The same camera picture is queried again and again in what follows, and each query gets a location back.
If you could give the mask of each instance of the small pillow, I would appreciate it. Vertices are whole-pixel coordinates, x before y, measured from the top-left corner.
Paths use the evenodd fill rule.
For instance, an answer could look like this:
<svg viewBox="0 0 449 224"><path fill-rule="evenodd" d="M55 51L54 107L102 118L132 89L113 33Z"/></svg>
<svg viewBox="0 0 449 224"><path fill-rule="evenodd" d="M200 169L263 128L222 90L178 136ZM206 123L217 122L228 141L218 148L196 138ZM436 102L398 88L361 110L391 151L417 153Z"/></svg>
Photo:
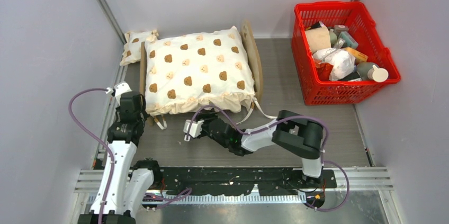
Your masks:
<svg viewBox="0 0 449 224"><path fill-rule="evenodd" d="M196 111L213 103L250 108L254 80L237 28L145 42L145 99L151 115Z"/></svg>
<svg viewBox="0 0 449 224"><path fill-rule="evenodd" d="M141 43L146 40L147 37L153 37L157 39L159 36L156 30L151 32L127 32L125 33L126 44L123 46L123 58L120 62L120 66L132 64L140 61L140 48Z"/></svg>

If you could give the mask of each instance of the red basket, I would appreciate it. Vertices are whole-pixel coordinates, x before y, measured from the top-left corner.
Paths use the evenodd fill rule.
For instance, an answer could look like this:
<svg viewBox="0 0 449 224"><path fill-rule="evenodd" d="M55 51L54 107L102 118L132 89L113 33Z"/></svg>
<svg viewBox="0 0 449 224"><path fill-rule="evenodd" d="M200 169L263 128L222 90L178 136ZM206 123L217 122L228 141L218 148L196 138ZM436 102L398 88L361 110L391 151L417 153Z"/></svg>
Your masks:
<svg viewBox="0 0 449 224"><path fill-rule="evenodd" d="M390 56L390 50L383 46L365 5L361 2L317 2L300 3L295 6L292 50L306 105L355 104L375 92L401 80L401 75ZM388 79L383 83L324 82L318 79L312 52L305 38L304 30L317 21L326 26L343 24L349 27L350 35L358 42L357 51L368 56L368 61L385 68Z"/></svg>

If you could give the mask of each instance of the white bottle cap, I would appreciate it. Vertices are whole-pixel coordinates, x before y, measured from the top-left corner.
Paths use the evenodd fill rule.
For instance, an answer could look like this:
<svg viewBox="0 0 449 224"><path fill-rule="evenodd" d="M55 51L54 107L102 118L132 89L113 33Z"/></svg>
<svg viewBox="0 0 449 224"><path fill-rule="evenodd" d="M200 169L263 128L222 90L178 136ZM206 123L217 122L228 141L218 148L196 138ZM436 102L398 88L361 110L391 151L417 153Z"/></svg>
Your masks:
<svg viewBox="0 0 449 224"><path fill-rule="evenodd" d="M368 71L368 78L378 83L384 82L388 79L388 71L373 65L373 68Z"/></svg>

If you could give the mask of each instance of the toilet paper roll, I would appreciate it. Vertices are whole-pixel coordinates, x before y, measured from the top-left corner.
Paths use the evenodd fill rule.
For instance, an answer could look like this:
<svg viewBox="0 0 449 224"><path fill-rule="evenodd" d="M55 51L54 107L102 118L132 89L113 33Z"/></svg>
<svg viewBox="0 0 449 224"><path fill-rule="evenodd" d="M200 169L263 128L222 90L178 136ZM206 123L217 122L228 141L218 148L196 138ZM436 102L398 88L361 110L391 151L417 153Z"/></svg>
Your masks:
<svg viewBox="0 0 449 224"><path fill-rule="evenodd" d="M306 31L306 38L312 53L315 53L320 49L330 48L330 36L327 27L320 27Z"/></svg>

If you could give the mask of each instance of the black wire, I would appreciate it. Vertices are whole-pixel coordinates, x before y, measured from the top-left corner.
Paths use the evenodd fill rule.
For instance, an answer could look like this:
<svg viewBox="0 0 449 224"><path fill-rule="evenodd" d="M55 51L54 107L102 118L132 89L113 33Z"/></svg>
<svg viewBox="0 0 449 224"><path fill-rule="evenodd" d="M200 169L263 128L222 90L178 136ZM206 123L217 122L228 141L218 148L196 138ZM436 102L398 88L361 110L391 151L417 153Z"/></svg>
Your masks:
<svg viewBox="0 0 449 224"><path fill-rule="evenodd" d="M296 190L303 192L303 193L311 193L311 192L315 192L318 188L315 188L313 191L303 191L302 189L296 188L296 186L293 186L293 184L291 184L290 182L287 182L290 186L292 186L293 188L295 188Z"/></svg>

